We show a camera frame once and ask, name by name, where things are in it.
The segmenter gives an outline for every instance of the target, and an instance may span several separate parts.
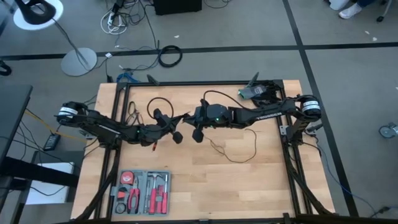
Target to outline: tool tray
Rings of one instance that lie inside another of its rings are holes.
[[[121,170],[118,175],[118,184],[111,190],[111,195],[115,197],[112,213],[166,216],[169,214],[170,207],[170,187],[171,173],[167,170]]]

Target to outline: red-handled pliers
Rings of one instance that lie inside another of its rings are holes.
[[[131,213],[131,211],[133,211],[134,214],[137,214],[138,213],[138,203],[139,203],[139,189],[138,189],[138,178],[136,177],[134,179],[132,188],[130,189],[130,195],[127,200],[127,212]]]

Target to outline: wooden tabletop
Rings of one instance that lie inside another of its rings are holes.
[[[302,93],[298,80],[284,80],[287,96]],[[194,112],[200,105],[200,99],[206,90],[218,90],[239,100],[244,106],[254,107],[251,101],[241,101],[237,92],[240,85],[220,86],[142,86],[133,87],[129,101],[136,103],[144,123],[155,123],[147,112],[146,106],[153,97],[161,96],[171,101],[174,115]],[[116,84],[101,84],[96,100],[95,110],[111,117]],[[209,93],[206,100],[225,106],[236,106],[225,96]],[[119,101],[117,118],[120,119],[123,94]],[[159,108],[170,115],[170,106],[161,100],[151,103],[150,111]],[[192,139],[193,127],[180,123],[177,130],[184,139],[175,144],[171,135],[163,137],[156,151],[152,147],[141,147],[123,142],[119,169],[164,169],[172,173],[170,194],[170,213],[166,217],[113,216],[112,221],[128,220],[191,220],[191,219],[230,219],[230,218],[275,218],[282,213],[294,217],[287,173],[282,155],[282,146],[275,119],[266,119],[248,127],[257,134],[256,156],[245,163],[233,163],[215,151],[209,140],[196,143]],[[205,129],[206,137],[223,146],[225,152],[234,161],[244,161],[255,151],[254,133],[248,130],[218,128]],[[309,136],[303,140],[310,144],[315,141]],[[330,211],[333,203],[323,171],[318,151],[310,146],[299,147],[303,169],[308,187],[319,201]],[[98,189],[103,164],[104,149],[90,153],[83,161],[80,180],[73,204],[72,218],[79,216],[89,204]],[[301,192],[300,206],[303,209]],[[109,192],[104,195],[104,217]]]

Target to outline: robotic arm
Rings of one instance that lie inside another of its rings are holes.
[[[81,128],[98,138],[102,147],[116,149],[118,141],[124,140],[129,144],[149,146],[157,142],[168,133],[173,134],[173,140],[179,144],[182,135],[175,131],[180,120],[187,116],[183,114],[169,118],[159,109],[154,110],[157,124],[126,125],[101,115],[98,111],[89,110],[83,103],[68,102],[62,105],[57,121],[65,126]]]
[[[243,129],[256,121],[282,115],[291,115],[297,120],[293,126],[287,128],[287,139],[289,142],[296,141],[300,143],[302,142],[302,132],[307,125],[321,118],[318,100],[312,95],[298,95],[295,98],[286,98],[280,102],[262,105],[256,109],[245,108],[240,104],[240,108],[227,108],[219,104],[209,105],[205,99],[201,99],[200,102],[201,106],[196,107],[195,114],[184,117],[183,119],[184,122],[195,127],[192,138],[196,142],[202,142],[203,128]],[[296,102],[300,102],[299,108],[296,107]]]

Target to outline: black desk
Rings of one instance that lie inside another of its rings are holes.
[[[30,180],[69,187],[76,187],[78,183],[76,174],[67,174],[6,156],[31,92],[30,85],[0,85],[0,211],[8,191],[25,190],[29,188]]]

